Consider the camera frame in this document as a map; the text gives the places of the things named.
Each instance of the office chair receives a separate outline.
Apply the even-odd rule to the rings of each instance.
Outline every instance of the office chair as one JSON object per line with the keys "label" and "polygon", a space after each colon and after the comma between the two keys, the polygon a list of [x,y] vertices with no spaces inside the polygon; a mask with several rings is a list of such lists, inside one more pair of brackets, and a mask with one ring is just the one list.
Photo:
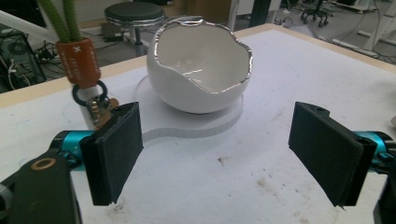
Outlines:
{"label": "office chair", "polygon": [[135,35],[136,55],[142,56],[144,51],[139,28],[163,21],[164,12],[162,7],[151,3],[123,2],[107,7],[105,16],[109,23],[129,28],[131,38]]}
{"label": "office chair", "polygon": [[329,24],[329,22],[327,21],[327,17],[332,16],[332,13],[329,9],[321,7],[322,4],[323,0],[319,0],[318,4],[315,7],[307,7],[306,9],[304,9],[303,14],[301,15],[301,20],[304,22],[304,24],[308,23],[308,16],[312,16],[313,21],[315,21],[319,17],[319,27]]}

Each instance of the white table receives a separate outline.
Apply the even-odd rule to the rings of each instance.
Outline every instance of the white table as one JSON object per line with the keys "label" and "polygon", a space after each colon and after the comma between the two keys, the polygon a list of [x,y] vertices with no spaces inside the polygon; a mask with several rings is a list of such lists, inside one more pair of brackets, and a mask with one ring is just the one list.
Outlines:
{"label": "white table", "polygon": [[[368,174],[356,207],[332,207],[289,149],[290,123],[301,101],[353,131],[396,138],[396,68],[274,25],[237,35],[254,57],[240,120],[207,138],[147,142],[109,207],[93,206],[85,173],[73,172],[84,223],[374,223],[386,177]],[[145,57],[102,71],[124,104],[146,75]],[[0,116],[0,179],[46,151],[56,133],[86,129],[65,78],[1,94]]]}

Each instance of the floor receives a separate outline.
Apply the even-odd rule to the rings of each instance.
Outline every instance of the floor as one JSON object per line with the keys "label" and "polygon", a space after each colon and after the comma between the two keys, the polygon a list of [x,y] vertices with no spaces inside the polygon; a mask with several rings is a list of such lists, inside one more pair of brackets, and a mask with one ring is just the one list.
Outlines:
{"label": "floor", "polygon": [[[311,35],[323,41],[328,41],[334,44],[334,39],[342,40],[351,44],[353,48],[362,48],[366,43],[368,37],[358,34],[358,31],[373,32],[378,26],[379,19],[388,10],[391,2],[374,1],[372,7],[378,10],[367,10],[358,13],[347,7],[339,7],[333,2],[324,2],[323,7],[332,12],[332,17],[329,17],[329,24],[323,27],[318,26],[318,20],[313,21],[312,17],[308,18],[307,24],[301,20],[302,11],[305,7],[314,7],[316,2],[299,2],[294,6],[283,6],[276,12],[276,22],[296,32]],[[239,16],[235,23],[235,31],[248,28],[249,16]],[[162,25],[158,24],[155,27],[149,27],[142,31],[142,38],[149,42],[154,36],[154,33]],[[83,35],[90,38],[96,48],[97,59],[100,66],[106,66],[113,63],[122,62],[132,59],[135,56],[134,45],[130,41],[121,42],[104,42],[100,29],[84,30]],[[375,52],[378,53],[376,57],[378,60],[387,63],[396,63],[396,47],[390,44],[378,42],[375,45]],[[63,69],[60,62],[56,59],[50,60],[48,63],[43,63],[43,71],[48,80],[62,77]]]}

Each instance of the ceramic bowl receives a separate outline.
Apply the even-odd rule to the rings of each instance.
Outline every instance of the ceramic bowl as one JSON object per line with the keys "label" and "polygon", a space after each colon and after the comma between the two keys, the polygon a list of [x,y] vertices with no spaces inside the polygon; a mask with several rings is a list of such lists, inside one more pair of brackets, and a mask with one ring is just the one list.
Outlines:
{"label": "ceramic bowl", "polygon": [[232,104],[245,90],[252,55],[226,27],[203,20],[170,21],[148,48],[148,78],[170,106],[203,114]]}

